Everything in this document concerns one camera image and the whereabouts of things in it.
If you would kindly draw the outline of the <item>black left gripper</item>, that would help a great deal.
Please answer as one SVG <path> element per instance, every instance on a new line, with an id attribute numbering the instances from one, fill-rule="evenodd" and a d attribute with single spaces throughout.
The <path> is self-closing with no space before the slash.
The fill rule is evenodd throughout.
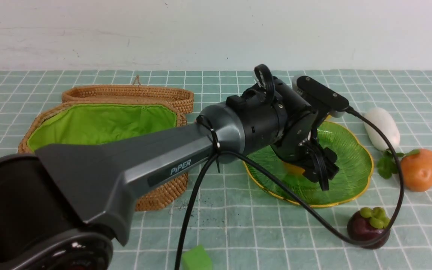
<path id="1" fill-rule="evenodd" d="M 271 148 L 285 164 L 300 169 L 310 182 L 328 184 L 339 171 L 338 156 L 334 150 L 321 145 L 318 128 L 330 111 L 302 111 L 288 118 L 283 137 Z"/>

